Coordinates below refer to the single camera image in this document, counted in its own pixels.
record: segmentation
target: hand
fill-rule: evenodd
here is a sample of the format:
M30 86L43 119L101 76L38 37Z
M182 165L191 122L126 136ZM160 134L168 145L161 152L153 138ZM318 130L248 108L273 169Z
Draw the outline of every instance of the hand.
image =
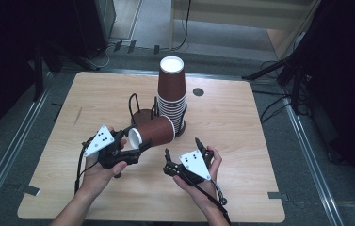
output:
M124 148L124 145L126 143L127 140L121 140L121 149ZM85 169L95 164L97 160L98 153L92 154L91 156L87 157ZM126 162L120 162L111 169L104 169L101 164L96 163L95 166L84 172L83 183L79 190L87 192L90 196L94 198L98 197L105 189L107 184L109 184L110 179L121 173L126 166Z
M222 159L221 159L220 154L218 153L218 150L216 150L215 148L213 148L211 146L207 146L207 150L214 152L214 160L209 166L209 173L210 173L210 176L212 177L212 180L214 182L216 182L217 178L218 178L218 167L220 166ZM174 179L174 182L182 190L186 191L192 197L192 200L201 209L204 205L208 205L211 203L211 201L205 195L203 195L197 188L187 184L179 176L174 176L173 179ZM210 181L205 180L205 181L199 183L198 186L201 189L203 189L206 193L211 195L213 198L217 199L216 190Z

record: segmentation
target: person's left hand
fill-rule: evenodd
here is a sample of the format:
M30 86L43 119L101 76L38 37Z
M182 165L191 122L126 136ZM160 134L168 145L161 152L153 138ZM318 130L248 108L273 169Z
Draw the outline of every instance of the person's left hand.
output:
M127 140L122 139L121 148L124 148L124 145L126 143ZM97 162L97 159L98 153L94 153L91 156L87 157L85 169L95 164ZM105 169L101 164L97 163L95 166L84 172L83 183L80 186L79 190L87 192L93 198L98 197L104 190L104 188L107 186L110 179L121 173L126 166L127 163L123 161L116 164L111 169Z

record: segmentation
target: light wood tabletop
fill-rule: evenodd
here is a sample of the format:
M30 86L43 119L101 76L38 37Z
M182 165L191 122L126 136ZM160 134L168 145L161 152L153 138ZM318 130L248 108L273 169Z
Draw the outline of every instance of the light wood tabletop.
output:
M24 195L20 218L55 218L73 197L82 142L101 125L121 130L130 125L128 100L138 96L141 108L151 108L157 76L79 73L72 84L30 185L39 196ZM203 96L193 89L201 88ZM139 221L205 221L189 195L164 174L165 148L171 159L203 145L218 149L223 161L218 185L228 200L232 222L282 222L285 214L278 192L250 84L186 78L186 130L171 143L147 150L139 163L113 178L91 206L88 219ZM132 149L127 144L124 150Z

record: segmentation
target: brown paper cup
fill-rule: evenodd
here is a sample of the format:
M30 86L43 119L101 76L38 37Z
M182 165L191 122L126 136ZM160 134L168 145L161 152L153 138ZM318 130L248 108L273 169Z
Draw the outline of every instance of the brown paper cup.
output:
M147 140L151 141L151 147L167 144L174 140L174 136L174 125L167 116L145 121L128 133L130 144L134 149Z
M186 95L186 74L184 62L177 56L167 56L160 61L159 96L170 102L178 101Z

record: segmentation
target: person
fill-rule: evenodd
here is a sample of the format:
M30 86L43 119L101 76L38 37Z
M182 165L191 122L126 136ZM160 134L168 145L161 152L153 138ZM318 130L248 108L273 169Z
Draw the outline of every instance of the person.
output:
M121 141L121 147L124 147L126 140ZM221 164L221 156L218 150L208 146L208 150L214 152L214 160L209 166L209 172L214 181L217 179L218 167ZM92 166L96 162L97 155L92 154L86 159L86 167ZM112 169L104 169L101 164L96 164L94 167L84 172L83 182L80 188L75 193L74 197L65 206L65 208L52 221L51 226L68 226L82 225L86 218L87 212L95 199L101 194L110 180L121 173L127 166L126 162L120 162ZM179 176L173 177L174 182L184 191L186 191L194 201L194 203L202 210L210 226L229 225L227 220L222 215L221 211L210 202L197 188L188 185ZM216 190L210 181L203 181L198 186L208 194L216 198Z

